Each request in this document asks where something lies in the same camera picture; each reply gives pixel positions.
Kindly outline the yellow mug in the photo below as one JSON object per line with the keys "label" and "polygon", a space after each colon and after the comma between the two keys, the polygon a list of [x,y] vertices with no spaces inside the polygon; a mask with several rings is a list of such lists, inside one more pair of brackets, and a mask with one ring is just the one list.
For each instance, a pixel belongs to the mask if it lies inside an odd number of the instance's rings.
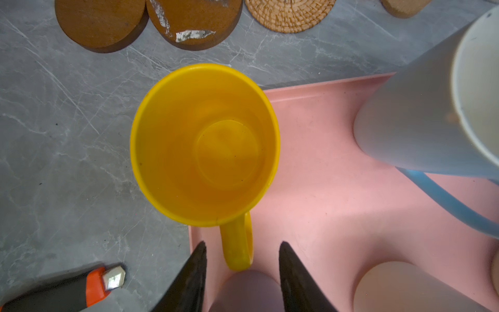
{"label": "yellow mug", "polygon": [[161,79],[142,100],[130,138],[133,174],[167,217],[220,229],[227,266],[253,263],[250,211],[271,186],[280,134],[262,89],[220,64],[195,64]]}

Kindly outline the cork paw print coaster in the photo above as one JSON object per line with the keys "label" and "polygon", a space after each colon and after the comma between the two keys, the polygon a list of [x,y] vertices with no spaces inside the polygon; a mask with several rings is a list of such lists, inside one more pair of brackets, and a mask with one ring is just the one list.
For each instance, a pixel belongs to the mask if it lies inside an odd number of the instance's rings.
{"label": "cork paw print coaster", "polygon": [[431,3],[431,0],[381,0],[380,2],[392,16],[411,18]]}

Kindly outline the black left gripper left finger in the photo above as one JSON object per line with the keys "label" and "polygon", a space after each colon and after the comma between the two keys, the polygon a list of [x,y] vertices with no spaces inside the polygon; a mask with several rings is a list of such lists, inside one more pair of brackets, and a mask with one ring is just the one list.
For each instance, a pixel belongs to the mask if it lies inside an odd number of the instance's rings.
{"label": "black left gripper left finger", "polygon": [[207,247],[201,241],[152,311],[202,311],[207,275]]}

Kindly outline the white mug purple handle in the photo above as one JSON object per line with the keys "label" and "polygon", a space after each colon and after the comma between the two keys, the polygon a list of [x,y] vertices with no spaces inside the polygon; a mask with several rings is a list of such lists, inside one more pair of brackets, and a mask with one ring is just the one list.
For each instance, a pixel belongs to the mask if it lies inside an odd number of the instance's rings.
{"label": "white mug purple handle", "polygon": [[280,284],[255,270],[230,277],[220,288],[209,311],[284,311]]}

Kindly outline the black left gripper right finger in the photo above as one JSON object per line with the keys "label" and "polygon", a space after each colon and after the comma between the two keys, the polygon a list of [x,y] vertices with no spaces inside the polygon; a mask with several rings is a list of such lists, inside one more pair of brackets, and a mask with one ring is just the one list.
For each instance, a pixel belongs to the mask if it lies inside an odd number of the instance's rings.
{"label": "black left gripper right finger", "polygon": [[279,277],[286,312],[338,312],[285,241],[279,247]]}

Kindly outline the plain brown wooden coaster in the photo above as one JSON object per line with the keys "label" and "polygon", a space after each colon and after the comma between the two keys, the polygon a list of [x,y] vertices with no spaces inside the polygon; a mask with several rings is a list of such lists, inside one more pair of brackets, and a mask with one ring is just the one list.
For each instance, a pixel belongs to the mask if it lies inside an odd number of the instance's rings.
{"label": "plain brown wooden coaster", "polygon": [[66,36],[96,53],[126,48],[149,20],[145,0],[56,0],[55,14]]}

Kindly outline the glossy brown wooden coaster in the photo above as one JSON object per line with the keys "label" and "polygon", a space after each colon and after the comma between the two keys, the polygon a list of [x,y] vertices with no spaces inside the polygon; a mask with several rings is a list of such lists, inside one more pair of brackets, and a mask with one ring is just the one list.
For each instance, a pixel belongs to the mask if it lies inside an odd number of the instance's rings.
{"label": "glossy brown wooden coaster", "polygon": [[160,35],[177,48],[200,51],[223,42],[235,29],[242,0],[149,0],[149,18]]}

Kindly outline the white mug blue handle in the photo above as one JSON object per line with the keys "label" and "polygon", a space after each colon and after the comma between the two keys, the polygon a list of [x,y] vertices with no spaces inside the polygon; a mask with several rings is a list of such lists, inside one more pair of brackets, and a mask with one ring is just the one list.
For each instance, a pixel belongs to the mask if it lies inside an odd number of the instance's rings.
{"label": "white mug blue handle", "polygon": [[498,237],[498,224],[452,196],[431,174],[498,181],[498,8],[401,69],[362,106],[357,145],[395,166],[469,227]]}

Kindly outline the rattan woven round coaster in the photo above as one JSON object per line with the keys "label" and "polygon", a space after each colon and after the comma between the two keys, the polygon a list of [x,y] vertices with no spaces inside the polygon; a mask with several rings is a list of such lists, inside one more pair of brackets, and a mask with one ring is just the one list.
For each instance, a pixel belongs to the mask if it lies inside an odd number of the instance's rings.
{"label": "rattan woven round coaster", "polygon": [[298,33],[319,24],[335,0],[245,0],[249,13],[277,33]]}

